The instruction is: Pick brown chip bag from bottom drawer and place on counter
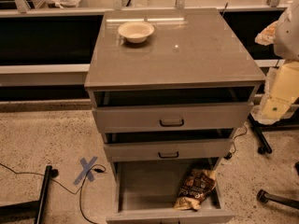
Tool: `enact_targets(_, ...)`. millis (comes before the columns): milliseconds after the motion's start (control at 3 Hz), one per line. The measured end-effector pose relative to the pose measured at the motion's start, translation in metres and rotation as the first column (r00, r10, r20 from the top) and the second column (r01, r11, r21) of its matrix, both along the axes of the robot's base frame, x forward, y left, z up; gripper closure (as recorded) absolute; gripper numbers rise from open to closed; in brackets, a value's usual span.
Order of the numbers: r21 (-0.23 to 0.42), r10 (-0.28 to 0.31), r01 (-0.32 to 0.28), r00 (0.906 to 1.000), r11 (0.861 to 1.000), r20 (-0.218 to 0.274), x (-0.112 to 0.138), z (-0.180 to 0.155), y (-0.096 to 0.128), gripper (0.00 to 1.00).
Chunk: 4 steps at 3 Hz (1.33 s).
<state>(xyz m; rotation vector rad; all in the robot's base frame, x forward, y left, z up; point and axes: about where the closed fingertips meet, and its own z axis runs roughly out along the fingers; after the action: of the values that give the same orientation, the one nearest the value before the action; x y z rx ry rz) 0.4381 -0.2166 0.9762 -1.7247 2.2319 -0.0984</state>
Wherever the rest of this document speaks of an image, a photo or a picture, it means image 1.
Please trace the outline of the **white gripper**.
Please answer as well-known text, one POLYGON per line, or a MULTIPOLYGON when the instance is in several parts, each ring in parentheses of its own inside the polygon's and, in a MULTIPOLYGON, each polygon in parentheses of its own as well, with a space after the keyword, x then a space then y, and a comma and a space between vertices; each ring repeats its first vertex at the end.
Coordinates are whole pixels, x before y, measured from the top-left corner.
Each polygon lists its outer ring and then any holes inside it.
POLYGON ((261 101, 263 119, 280 120, 299 98, 299 62, 285 62, 277 71, 270 97, 261 101))

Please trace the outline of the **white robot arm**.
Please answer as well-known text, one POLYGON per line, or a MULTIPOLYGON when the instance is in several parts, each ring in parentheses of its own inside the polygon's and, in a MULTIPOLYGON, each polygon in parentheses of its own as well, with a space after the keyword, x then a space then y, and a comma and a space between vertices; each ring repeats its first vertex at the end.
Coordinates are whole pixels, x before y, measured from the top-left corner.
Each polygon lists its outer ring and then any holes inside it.
POLYGON ((259 122, 273 124, 299 98, 299 0, 291 1, 277 21, 258 33, 255 42, 273 44, 275 54, 285 61, 279 69, 269 69, 259 105, 259 122))

